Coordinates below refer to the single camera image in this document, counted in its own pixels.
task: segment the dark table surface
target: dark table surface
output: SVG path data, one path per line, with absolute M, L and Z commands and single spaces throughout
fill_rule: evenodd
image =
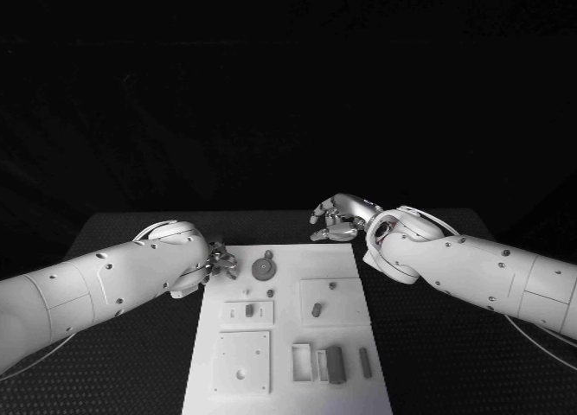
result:
M 494 240 L 473 210 L 428 212 L 460 233 Z M 170 219 L 196 223 L 206 236 L 223 234 L 227 245 L 307 244 L 321 227 L 308 224 L 310 215 L 311 211 L 97 214 L 66 259 L 125 243 L 152 223 Z M 393 281 L 363 262 L 364 237 L 351 243 L 395 413 L 577 414 L 577 373 L 541 351 L 504 316 L 450 297 L 422 278 L 414 285 Z M 0 382 L 0 415 L 180 415 L 203 295 L 201 287 L 181 300 L 161 296 L 80 332 L 44 362 Z M 577 351 L 530 324 L 522 327 L 577 364 Z

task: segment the cable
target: cable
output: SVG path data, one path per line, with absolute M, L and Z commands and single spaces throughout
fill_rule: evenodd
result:
M 9 374 L 4 379 L 0 379 L 0 382 L 4 380 L 8 380 L 11 378 L 14 378 L 18 374 L 21 374 L 22 372 L 27 372 L 27 370 L 30 370 L 35 365 L 38 365 L 58 350 L 60 348 L 70 342 L 70 339 L 77 335 L 77 333 L 74 335 L 70 336 L 70 338 L 66 340 L 66 342 L 61 343 L 61 345 L 58 347 L 56 347 L 56 349 L 53 349 L 53 351 L 44 355 L 44 357 L 31 365 L 28 366 L 25 369 L 19 370 L 17 373 Z
M 455 235 L 461 235 L 457 230 L 448 225 L 448 223 L 445 223 L 442 220 L 439 220 L 432 214 L 428 214 L 424 210 L 415 209 L 418 210 L 425 216 L 428 216 L 428 218 L 431 218 L 432 220 L 435 220 L 437 223 L 439 223 Z M 526 331 L 523 330 L 523 328 L 520 328 L 520 326 L 516 324 L 516 322 L 513 322 L 512 318 L 504 315 L 507 317 L 509 322 L 513 324 L 515 328 L 519 330 L 519 332 L 522 333 L 522 335 L 536 344 L 536 346 L 543 350 L 545 353 L 548 353 L 551 355 L 551 357 L 555 357 L 555 359 L 558 361 L 561 361 L 571 369 L 574 369 L 575 371 L 577 371 L 577 367 L 574 366 L 571 363 L 568 363 L 559 356 L 556 356 L 551 351 L 548 351 L 545 349 L 545 347 L 538 343 L 538 341 L 532 338 L 532 336 L 526 333 Z M 545 329 L 543 327 L 538 326 L 549 335 L 554 335 L 558 339 L 561 339 L 565 343 L 568 343 L 569 345 L 575 346 L 577 348 L 577 344 L 575 342 L 572 342 L 571 340 L 565 339 L 559 334 L 556 334 L 555 331 Z
M 172 223 L 177 223 L 177 222 L 178 222 L 177 220 L 165 220 L 164 222 L 154 223 L 149 227 L 146 227 L 139 232 L 139 234 L 136 235 L 133 241 L 139 240 L 145 236 L 145 234 L 149 233 L 161 225 L 168 225 L 168 224 L 172 224 Z M 38 365 L 61 349 L 61 347 L 70 342 L 71 338 L 76 335 L 77 335 L 77 333 L 68 337 L 68 339 L 61 343 L 61 345 L 58 347 L 56 347 L 56 349 L 53 349 L 53 351 L 47 355 L 44 355 L 44 357 L 32 365 L 30 365 L 25 369 L 19 370 L 17 373 L 9 374 L 4 379 L 0 379 L 0 382 L 11 379 L 11 378 L 14 378 L 18 374 L 21 374 L 22 372 L 27 372 L 27 370 L 30 370 L 35 365 Z
M 543 350 L 545 353 L 548 353 L 551 355 L 551 357 L 555 357 L 571 369 L 577 371 L 577 367 L 574 366 L 571 363 L 568 363 L 559 356 L 556 356 L 552 352 L 549 352 L 545 347 L 538 343 L 538 341 L 530 337 L 530 335 L 523 331 L 523 329 L 520 328 L 520 326 L 516 324 L 516 322 L 513 322 L 512 318 L 509 316 L 507 320 L 510 321 L 510 323 L 516 326 L 519 332 L 522 333 L 522 335 L 536 344 L 536 346 L 541 347 L 541 349 Z

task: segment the black background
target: black background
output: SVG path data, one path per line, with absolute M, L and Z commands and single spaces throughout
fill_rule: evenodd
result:
M 577 262 L 577 2 L 190 7 L 2 5 L 57 35 L 0 35 L 0 278 L 57 263 L 96 212 L 338 192 L 473 208 Z

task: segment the robotic hand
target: robotic hand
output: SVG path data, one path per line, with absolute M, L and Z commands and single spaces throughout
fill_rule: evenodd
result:
M 385 211 L 353 195 L 325 200 L 311 223 L 323 216 L 327 228 L 311 235 L 314 241 L 347 241 L 364 230 L 363 260 L 390 278 L 414 284 L 422 277 L 448 295 L 577 340 L 577 265 L 460 235 L 412 207 Z
M 141 237 L 149 233 L 149 239 Z M 148 227 L 135 241 L 0 281 L 0 374 L 30 354 L 170 291 L 183 298 L 237 261 L 190 222 Z

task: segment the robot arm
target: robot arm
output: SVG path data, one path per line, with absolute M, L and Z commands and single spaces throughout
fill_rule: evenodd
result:
M 0 281 L 0 374 L 25 356 L 164 292 L 175 298 L 194 292 L 211 260 L 210 244 L 196 226 L 172 221 L 149 239 Z
M 357 214 L 344 214 L 353 204 Z M 577 340 L 577 265 L 473 236 L 445 236 L 416 209 L 383 211 L 351 195 L 325 201 L 311 222 L 324 215 L 328 228 L 312 240 L 344 240 L 351 225 L 350 239 L 367 231 L 363 260 L 390 278 L 405 284 L 424 278 L 445 294 Z

